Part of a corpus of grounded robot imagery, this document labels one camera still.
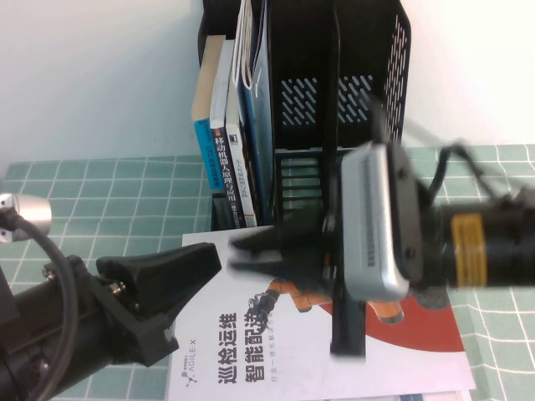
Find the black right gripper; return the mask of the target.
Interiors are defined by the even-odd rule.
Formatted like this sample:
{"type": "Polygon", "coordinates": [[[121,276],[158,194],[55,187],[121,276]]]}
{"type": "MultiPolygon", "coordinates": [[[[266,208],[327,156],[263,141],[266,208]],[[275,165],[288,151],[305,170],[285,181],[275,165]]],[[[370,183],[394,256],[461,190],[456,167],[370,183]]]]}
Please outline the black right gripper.
{"type": "Polygon", "coordinates": [[[330,352],[341,358],[365,358],[365,304],[349,295],[344,275],[342,223],[334,211],[307,207],[291,213],[277,228],[244,231],[229,244],[247,256],[282,254],[283,261],[241,261],[228,265],[241,273],[286,278],[311,300],[331,306],[330,352]]]}

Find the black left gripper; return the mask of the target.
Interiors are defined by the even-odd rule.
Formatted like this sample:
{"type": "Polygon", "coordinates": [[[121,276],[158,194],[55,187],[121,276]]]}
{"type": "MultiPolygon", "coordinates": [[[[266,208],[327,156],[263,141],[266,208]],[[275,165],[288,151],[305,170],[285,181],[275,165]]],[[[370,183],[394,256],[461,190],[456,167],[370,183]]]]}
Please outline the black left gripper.
{"type": "Polygon", "coordinates": [[[106,256],[89,273],[69,256],[79,299],[71,368],[149,367],[178,342],[169,329],[181,309],[222,269],[212,243],[142,256],[106,256]]]}

